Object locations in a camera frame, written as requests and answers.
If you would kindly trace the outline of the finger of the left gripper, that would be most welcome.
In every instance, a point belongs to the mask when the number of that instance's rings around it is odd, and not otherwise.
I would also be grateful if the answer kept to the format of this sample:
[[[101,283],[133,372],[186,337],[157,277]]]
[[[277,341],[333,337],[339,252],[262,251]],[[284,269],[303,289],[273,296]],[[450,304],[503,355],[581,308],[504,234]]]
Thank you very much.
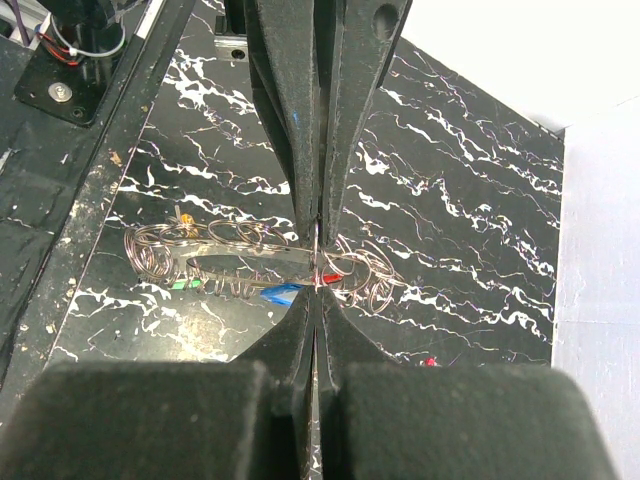
[[[318,214],[318,78],[312,1],[246,1],[253,100],[290,187],[299,242]]]
[[[326,1],[319,27],[320,242],[336,239],[350,160],[382,86],[410,1]]]

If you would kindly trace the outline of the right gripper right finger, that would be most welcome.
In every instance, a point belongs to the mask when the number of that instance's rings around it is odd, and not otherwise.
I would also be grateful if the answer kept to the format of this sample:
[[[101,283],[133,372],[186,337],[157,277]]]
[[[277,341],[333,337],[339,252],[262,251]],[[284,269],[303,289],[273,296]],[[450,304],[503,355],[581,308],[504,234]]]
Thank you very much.
[[[317,294],[327,479],[613,479],[578,385],[547,366],[396,363]]]

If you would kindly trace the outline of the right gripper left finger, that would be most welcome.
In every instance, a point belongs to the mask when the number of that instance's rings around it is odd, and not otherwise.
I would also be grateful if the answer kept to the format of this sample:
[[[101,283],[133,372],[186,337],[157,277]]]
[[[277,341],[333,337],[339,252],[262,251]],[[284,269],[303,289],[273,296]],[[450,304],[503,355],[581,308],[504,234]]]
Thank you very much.
[[[1,437],[5,479],[303,479],[311,289],[241,356],[47,368]]]

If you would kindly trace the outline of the blue key tag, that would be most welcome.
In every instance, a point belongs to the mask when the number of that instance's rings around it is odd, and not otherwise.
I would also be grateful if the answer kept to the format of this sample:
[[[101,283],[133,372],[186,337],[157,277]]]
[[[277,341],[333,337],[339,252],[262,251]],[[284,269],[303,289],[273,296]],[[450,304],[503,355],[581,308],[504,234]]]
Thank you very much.
[[[260,297],[270,303],[284,306],[291,306],[298,294],[303,288],[302,285],[286,283],[274,287],[268,287],[260,292]]]

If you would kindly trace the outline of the metal key organizer disc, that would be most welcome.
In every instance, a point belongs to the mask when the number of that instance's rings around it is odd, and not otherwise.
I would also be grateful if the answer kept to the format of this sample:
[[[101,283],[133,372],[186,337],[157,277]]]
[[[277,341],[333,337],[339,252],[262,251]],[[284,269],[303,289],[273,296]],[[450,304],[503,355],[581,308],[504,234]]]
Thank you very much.
[[[362,303],[372,313],[383,311],[404,284],[387,256],[370,242],[359,248],[343,242],[329,250],[318,244],[304,248],[262,222],[189,225],[180,216],[126,230],[125,253],[140,281],[171,289],[177,280],[199,279],[199,288],[186,290],[245,299],[286,283],[326,287],[347,304]],[[333,273],[343,280],[319,283],[321,275]]]

